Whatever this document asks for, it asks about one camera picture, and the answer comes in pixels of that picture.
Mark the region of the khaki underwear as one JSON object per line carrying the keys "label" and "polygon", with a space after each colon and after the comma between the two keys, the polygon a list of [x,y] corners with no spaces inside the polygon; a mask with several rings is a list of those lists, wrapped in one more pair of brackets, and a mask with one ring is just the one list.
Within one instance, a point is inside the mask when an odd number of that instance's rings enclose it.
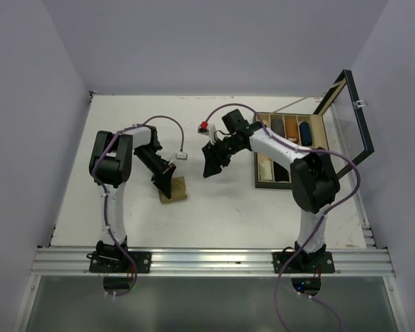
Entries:
{"label": "khaki underwear", "polygon": [[171,181],[171,198],[167,198],[161,191],[158,192],[162,204],[175,203],[187,199],[187,188],[184,176],[174,177]]}

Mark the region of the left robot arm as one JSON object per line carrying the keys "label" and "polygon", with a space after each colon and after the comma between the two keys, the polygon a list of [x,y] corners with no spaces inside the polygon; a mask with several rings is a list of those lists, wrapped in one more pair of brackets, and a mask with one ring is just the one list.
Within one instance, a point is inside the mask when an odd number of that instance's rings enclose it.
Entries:
{"label": "left robot arm", "polygon": [[112,133],[99,131],[89,161],[89,174],[98,185],[102,206],[102,230],[95,250],[86,257],[91,273],[146,274],[150,252],[131,252],[124,223],[124,192],[136,156],[151,172],[151,182],[161,194],[172,196],[176,166],[163,159],[157,130],[136,125]]}

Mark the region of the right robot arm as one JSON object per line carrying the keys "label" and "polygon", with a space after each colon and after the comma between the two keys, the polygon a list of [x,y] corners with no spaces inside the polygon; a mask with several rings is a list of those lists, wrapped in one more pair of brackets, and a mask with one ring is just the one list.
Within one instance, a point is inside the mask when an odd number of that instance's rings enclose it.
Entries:
{"label": "right robot arm", "polygon": [[262,154],[288,170],[294,202],[301,210],[298,238],[293,247],[273,254],[276,273],[314,273],[325,261],[326,209],[335,200],[340,184],[330,156],[324,150],[303,148],[269,129],[263,122],[248,122],[235,109],[223,116],[228,130],[224,139],[208,121],[198,133],[209,138],[202,148],[205,158],[203,177],[222,172],[230,159],[244,149]]}

